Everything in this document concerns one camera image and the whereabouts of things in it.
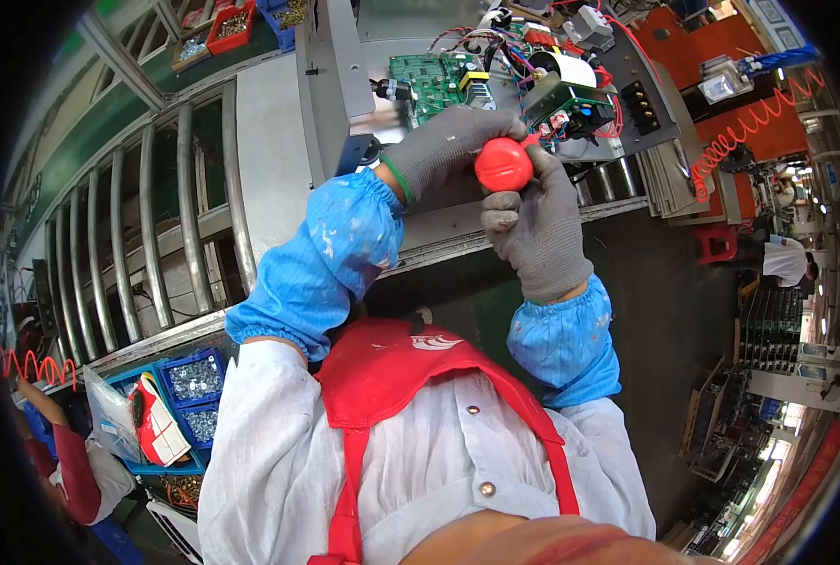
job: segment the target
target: plastic bag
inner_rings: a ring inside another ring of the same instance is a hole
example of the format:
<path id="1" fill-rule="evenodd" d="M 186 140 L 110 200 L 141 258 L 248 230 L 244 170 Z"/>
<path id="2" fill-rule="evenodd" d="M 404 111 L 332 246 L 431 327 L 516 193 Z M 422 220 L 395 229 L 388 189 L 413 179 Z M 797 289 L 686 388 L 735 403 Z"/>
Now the plastic bag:
<path id="1" fill-rule="evenodd" d="M 88 367 L 84 368 L 84 381 L 94 427 L 91 434 L 97 443 L 122 459 L 148 463 L 143 457 L 137 429 L 134 427 L 132 402 Z"/>

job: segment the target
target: hand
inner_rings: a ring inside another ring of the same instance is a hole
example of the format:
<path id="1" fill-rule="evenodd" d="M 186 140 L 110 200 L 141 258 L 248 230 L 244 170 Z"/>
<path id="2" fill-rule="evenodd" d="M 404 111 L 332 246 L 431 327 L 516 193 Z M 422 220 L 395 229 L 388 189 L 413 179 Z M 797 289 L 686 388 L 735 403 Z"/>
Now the hand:
<path id="1" fill-rule="evenodd" d="M 539 145 L 527 146 L 534 178 L 520 193 L 482 201 L 482 225 L 499 257 L 520 277 L 532 302 L 566 299 L 592 275 L 584 256 L 577 191 L 561 162 Z"/>
<path id="2" fill-rule="evenodd" d="M 410 206 L 420 199 L 426 187 L 442 183 L 448 173 L 470 164 L 485 142 L 496 137 L 520 142 L 528 133 L 527 126 L 507 110 L 472 109 L 458 104 L 386 149 L 382 162 L 387 165 L 385 171 L 390 171 L 403 189 L 404 203 Z"/>

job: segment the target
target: person in white shirt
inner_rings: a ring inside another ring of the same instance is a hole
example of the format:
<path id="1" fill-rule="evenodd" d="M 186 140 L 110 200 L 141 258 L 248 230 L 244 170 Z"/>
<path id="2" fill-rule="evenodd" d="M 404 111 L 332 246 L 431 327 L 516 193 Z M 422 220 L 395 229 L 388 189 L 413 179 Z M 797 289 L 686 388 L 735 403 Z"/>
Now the person in white shirt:
<path id="1" fill-rule="evenodd" d="M 770 242 L 760 242 L 752 236 L 737 236 L 737 255 L 729 261 L 716 261 L 711 266 L 751 270 L 777 277 L 779 287 L 796 287 L 806 277 L 818 279 L 818 265 L 808 260 L 803 244 L 779 235 L 769 236 Z"/>
<path id="2" fill-rule="evenodd" d="M 450 107 L 376 169 L 325 182 L 297 234 L 263 255 L 225 319 L 243 345 L 200 492 L 206 563 L 695 562 L 652 541 L 608 398 L 620 390 L 608 293 L 583 253 L 576 191 L 538 145 L 536 178 L 485 198 L 482 223 L 520 278 L 507 345 L 547 408 L 435 325 L 362 318 L 327 336 L 397 264 L 406 206 L 504 136 L 527 129 Z"/>

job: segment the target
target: white capacitor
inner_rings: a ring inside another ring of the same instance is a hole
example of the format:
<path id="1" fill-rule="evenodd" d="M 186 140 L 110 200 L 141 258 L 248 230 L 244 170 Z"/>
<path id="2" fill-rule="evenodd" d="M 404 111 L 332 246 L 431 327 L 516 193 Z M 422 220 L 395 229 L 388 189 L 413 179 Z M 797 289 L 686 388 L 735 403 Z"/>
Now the white capacitor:
<path id="1" fill-rule="evenodd" d="M 547 71 L 555 71 L 564 82 L 572 82 L 591 88 L 596 87 L 595 71 L 588 62 L 577 57 L 561 55 L 554 51 L 537 51 L 530 57 L 534 67 L 542 67 Z"/>

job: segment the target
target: red plastic stool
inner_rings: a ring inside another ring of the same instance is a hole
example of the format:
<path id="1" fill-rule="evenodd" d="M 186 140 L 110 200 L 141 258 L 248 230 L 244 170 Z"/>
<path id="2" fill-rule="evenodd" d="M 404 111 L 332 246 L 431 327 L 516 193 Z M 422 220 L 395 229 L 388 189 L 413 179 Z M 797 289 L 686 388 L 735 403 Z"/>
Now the red plastic stool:
<path id="1" fill-rule="evenodd" d="M 707 265 L 715 261 L 727 261 L 737 254 L 737 228 L 726 224 L 713 224 L 704 228 L 694 228 L 693 237 L 699 242 L 702 256 L 697 265 Z"/>

